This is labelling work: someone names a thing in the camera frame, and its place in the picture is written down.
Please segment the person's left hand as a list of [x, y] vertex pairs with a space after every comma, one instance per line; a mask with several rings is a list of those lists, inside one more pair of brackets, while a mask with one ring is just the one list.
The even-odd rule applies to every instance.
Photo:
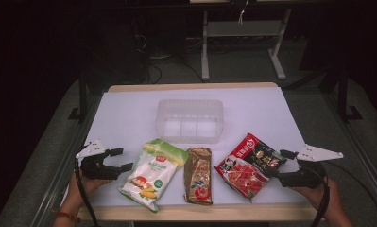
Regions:
[[[107, 183], [111, 183], [111, 180], [89, 179], [86, 177], [82, 177], [81, 183], [85, 190], [86, 196], [91, 197], [99, 187]], [[73, 173], [71, 175], [71, 179], [69, 182], [68, 193], [63, 204], [71, 204], [75, 207], [80, 207], [82, 203], [83, 203], [83, 198], [81, 196], [81, 193], [79, 191], [79, 187], [77, 184], [77, 176], [76, 176], [76, 173]]]

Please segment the white and green food packet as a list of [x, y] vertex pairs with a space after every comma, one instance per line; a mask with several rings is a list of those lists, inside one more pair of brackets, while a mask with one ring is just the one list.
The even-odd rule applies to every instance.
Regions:
[[156, 201], [188, 157], [187, 151], [162, 139], [146, 142], [132, 173], [118, 190], [127, 199], [157, 213]]

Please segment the black metal stand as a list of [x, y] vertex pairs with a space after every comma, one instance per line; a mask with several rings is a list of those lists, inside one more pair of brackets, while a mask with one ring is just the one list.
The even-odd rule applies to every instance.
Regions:
[[348, 79], [348, 72], [345, 67], [342, 67], [338, 77], [337, 111], [344, 122], [362, 119], [357, 108], [347, 103]]
[[83, 121], [88, 112], [88, 97], [87, 97], [87, 83], [84, 78], [78, 80], [78, 97], [79, 106], [74, 108], [70, 114], [69, 119]]

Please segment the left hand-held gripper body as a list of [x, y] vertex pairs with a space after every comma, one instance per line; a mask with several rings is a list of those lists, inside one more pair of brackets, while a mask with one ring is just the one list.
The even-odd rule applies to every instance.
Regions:
[[107, 157], [109, 155], [100, 139], [90, 142], [76, 155], [85, 177], [89, 179], [117, 180], [121, 174], [121, 167], [105, 166], [104, 160]]

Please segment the white metal desk frame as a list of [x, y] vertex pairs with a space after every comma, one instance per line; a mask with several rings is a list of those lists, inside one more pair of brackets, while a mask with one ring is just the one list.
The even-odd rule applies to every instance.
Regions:
[[275, 37], [276, 42], [268, 49], [269, 59], [274, 67], [277, 78], [285, 80], [286, 75], [280, 63], [278, 54], [283, 41], [291, 9], [284, 11], [280, 20], [245, 21], [240, 14], [237, 21], [217, 22], [209, 21], [208, 12], [203, 12], [202, 24], [202, 51], [201, 51], [201, 78], [210, 79], [208, 62], [208, 39], [213, 37]]

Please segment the clear plastic container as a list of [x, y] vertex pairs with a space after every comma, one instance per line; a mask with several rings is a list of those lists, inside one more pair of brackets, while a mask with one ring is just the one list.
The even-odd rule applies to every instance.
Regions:
[[214, 99], [164, 99], [158, 103], [155, 129], [176, 144], [216, 144], [224, 128], [224, 106]]

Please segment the red and black food packet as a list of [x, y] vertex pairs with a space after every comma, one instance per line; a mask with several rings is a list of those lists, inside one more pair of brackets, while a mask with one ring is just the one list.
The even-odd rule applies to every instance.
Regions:
[[268, 171], [278, 170], [285, 162], [278, 151], [248, 133], [214, 169], [229, 187], [252, 201], [270, 180]]

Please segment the golden brown food packet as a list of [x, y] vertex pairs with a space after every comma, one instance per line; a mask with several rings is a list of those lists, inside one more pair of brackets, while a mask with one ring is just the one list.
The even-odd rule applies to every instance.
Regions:
[[189, 148], [184, 166], [184, 199], [188, 203], [212, 205], [211, 161], [208, 148]]

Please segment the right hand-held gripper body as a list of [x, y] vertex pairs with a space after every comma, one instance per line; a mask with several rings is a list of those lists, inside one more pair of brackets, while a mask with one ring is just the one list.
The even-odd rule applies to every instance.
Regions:
[[326, 171], [322, 162], [342, 159], [342, 152], [335, 152], [325, 148], [318, 148], [305, 145], [294, 161], [298, 164], [298, 169], [294, 172], [280, 173], [278, 179], [282, 187], [308, 187], [316, 188], [323, 184]]

